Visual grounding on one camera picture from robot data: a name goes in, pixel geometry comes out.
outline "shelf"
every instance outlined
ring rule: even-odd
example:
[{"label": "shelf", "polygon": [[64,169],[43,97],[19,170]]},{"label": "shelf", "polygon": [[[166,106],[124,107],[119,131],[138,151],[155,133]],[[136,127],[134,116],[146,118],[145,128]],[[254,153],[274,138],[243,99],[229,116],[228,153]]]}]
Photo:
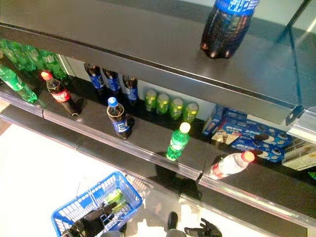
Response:
[{"label": "shelf", "polygon": [[[43,116],[45,119],[191,179],[196,180],[201,175],[210,145],[191,135],[194,133],[194,129],[189,133],[191,135],[190,142],[178,161],[169,161],[164,155],[173,130],[168,128],[170,123],[163,118],[154,116],[156,121],[147,121],[142,119],[142,113],[139,113],[138,117],[127,114],[128,118],[134,119],[134,125],[132,134],[126,140],[123,140],[117,137],[113,129],[106,113],[107,107],[88,99],[88,95],[95,95],[90,82],[73,79],[72,83],[68,85],[68,89],[76,92],[76,94],[72,94],[74,100],[83,100],[81,114],[77,117],[71,117],[61,104],[53,100],[44,109]],[[179,127],[179,125],[180,123],[175,123],[175,127]],[[203,124],[199,125],[198,133],[200,133]]]},{"label": "shelf", "polygon": [[[58,12],[58,17],[46,17]],[[254,18],[233,58],[199,43],[210,8],[182,1],[2,1],[0,37],[45,48],[247,114],[282,123],[316,105],[297,78],[284,27]]]},{"label": "shelf", "polygon": [[265,230],[265,234],[289,237],[306,236],[306,228],[298,226],[267,212],[251,207],[231,197],[199,185],[196,181],[185,178],[149,161],[115,149],[99,141],[74,132],[68,128],[32,115],[15,106],[9,106],[0,115],[1,119],[22,126],[45,137],[69,146],[80,153],[98,159],[116,167],[124,173],[145,180],[149,185],[162,186],[184,199],[190,197],[195,205],[207,209],[216,208],[221,213],[230,215],[230,219],[245,222],[249,228]]},{"label": "shelf", "polygon": [[[224,144],[215,146],[221,151],[216,159],[240,152]],[[316,227],[316,186],[306,170],[300,172],[256,158],[245,171],[215,181],[208,177],[213,163],[213,159],[206,162],[201,185],[285,220]]]}]

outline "blue label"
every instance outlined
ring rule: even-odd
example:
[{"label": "blue label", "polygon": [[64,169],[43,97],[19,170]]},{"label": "blue label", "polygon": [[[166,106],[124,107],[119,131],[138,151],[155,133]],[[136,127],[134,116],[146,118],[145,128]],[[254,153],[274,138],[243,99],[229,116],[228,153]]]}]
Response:
[{"label": "blue label", "polygon": [[126,94],[129,100],[134,101],[138,99],[137,88],[128,89],[126,88]]},{"label": "blue label", "polygon": [[90,76],[91,82],[96,89],[101,89],[104,86],[104,81],[101,75]]},{"label": "blue label", "polygon": [[111,91],[119,91],[120,85],[118,78],[110,79],[108,78],[109,88]]},{"label": "blue label", "polygon": [[111,121],[116,132],[126,132],[129,130],[126,119],[122,121]]},{"label": "blue label", "polygon": [[252,15],[260,0],[217,0],[215,5],[228,14]]}]

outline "blue shopping basket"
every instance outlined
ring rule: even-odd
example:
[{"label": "blue shopping basket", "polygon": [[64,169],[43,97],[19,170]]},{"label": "blue shopping basket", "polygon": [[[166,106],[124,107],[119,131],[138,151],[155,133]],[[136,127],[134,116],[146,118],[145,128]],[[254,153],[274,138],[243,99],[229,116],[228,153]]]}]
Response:
[{"label": "blue shopping basket", "polygon": [[51,220],[57,235],[61,236],[75,221],[98,208],[105,202],[105,198],[117,189],[122,191],[126,204],[119,212],[115,213],[113,220],[105,226],[104,231],[99,235],[109,230],[119,230],[136,214],[137,208],[142,204],[142,198],[120,172],[114,172],[53,212]]}]

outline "green soda bottle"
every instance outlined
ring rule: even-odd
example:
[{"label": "green soda bottle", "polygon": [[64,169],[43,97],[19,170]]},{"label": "green soda bottle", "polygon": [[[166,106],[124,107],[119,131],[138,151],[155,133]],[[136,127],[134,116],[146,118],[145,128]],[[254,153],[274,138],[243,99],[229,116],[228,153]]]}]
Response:
[{"label": "green soda bottle", "polygon": [[17,76],[17,74],[9,68],[0,65],[0,78],[11,87],[16,93],[18,93],[23,100],[27,102],[34,102],[38,99],[34,92],[29,89],[24,82]]},{"label": "green soda bottle", "polygon": [[180,129],[172,133],[170,145],[167,149],[167,158],[169,160],[175,161],[181,155],[185,145],[189,142],[190,136],[188,132],[190,131],[190,124],[183,122],[180,125]]},{"label": "green soda bottle", "polygon": [[44,61],[40,56],[39,51],[37,48],[30,46],[30,45],[23,45],[24,52],[28,55],[28,57],[33,61],[36,67],[39,70],[45,70]]},{"label": "green soda bottle", "polygon": [[6,39],[0,39],[0,48],[5,56],[17,67],[17,69],[21,69],[22,66],[18,64],[18,58],[15,56],[13,51],[9,49],[9,41]]},{"label": "green soda bottle", "polygon": [[18,42],[9,42],[9,49],[11,49],[15,56],[18,58],[18,64],[21,65],[21,70],[34,71],[36,70],[35,64],[29,59],[22,48],[22,44]]},{"label": "green soda bottle", "polygon": [[68,75],[60,66],[55,53],[46,51],[44,49],[40,49],[39,53],[42,56],[42,59],[45,63],[45,67],[53,72],[55,78],[60,80],[68,79]]}]

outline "soda can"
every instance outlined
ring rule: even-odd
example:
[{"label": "soda can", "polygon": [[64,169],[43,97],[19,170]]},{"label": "soda can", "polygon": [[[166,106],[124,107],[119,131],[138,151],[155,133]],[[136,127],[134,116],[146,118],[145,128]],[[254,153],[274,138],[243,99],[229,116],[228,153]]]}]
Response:
[{"label": "soda can", "polygon": [[170,105],[170,116],[177,120],[182,114],[183,100],[180,98],[175,98]]},{"label": "soda can", "polygon": [[146,93],[146,110],[149,112],[155,111],[157,103],[157,92],[153,89],[150,89]]},{"label": "soda can", "polygon": [[184,122],[193,122],[198,114],[198,104],[197,103],[189,103],[183,113],[183,121]]},{"label": "soda can", "polygon": [[165,115],[168,112],[169,96],[167,94],[160,94],[157,98],[156,113]]}]

